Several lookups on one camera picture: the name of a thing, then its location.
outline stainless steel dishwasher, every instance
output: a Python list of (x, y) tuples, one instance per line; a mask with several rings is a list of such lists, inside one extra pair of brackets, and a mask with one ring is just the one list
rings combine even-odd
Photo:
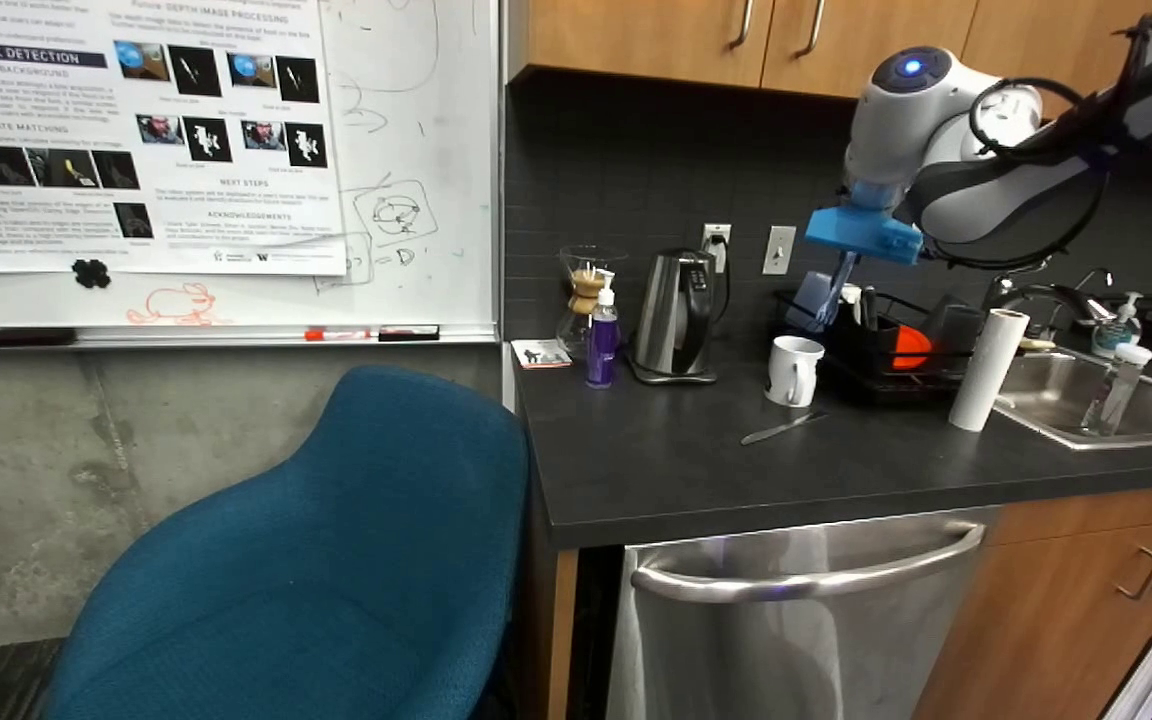
[(608, 720), (912, 714), (992, 508), (623, 547)]

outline orange object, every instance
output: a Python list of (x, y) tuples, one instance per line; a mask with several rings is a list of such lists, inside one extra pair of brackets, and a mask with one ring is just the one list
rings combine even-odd
[(912, 373), (912, 368), (924, 368), (927, 355), (934, 355), (934, 336), (912, 327), (912, 324), (898, 324), (898, 355), (892, 355), (892, 368), (898, 373)]

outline backsplash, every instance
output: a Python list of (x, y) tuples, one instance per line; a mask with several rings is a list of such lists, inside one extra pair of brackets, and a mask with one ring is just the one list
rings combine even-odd
[[(760, 336), (772, 290), (838, 252), (798, 245), (787, 276), (760, 276), (768, 225), (806, 225), (832, 202), (849, 143), (849, 101), (725, 92), (688, 85), (531, 77), (508, 88), (506, 327), (555, 336), (563, 324), (560, 256), (596, 245), (617, 264), (632, 324), (651, 256), (696, 248), (705, 221), (734, 232), (734, 311), (725, 331)], [(1124, 168), (1097, 221), (1046, 276), (1077, 278), (1107, 264), (1120, 287), (1152, 290), (1152, 157)], [(934, 302), (981, 301), (970, 269), (860, 264), (858, 278)]]

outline electric kettle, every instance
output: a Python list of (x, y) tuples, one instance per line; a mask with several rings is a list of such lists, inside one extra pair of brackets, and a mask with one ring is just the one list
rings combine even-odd
[(705, 344), (716, 321), (716, 273), (705, 252), (659, 252), (632, 344), (644, 384), (712, 384)]

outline paper poster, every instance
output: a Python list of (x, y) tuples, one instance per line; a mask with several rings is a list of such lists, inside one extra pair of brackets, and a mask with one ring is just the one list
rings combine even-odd
[(0, 0), (0, 273), (345, 273), (316, 0)]

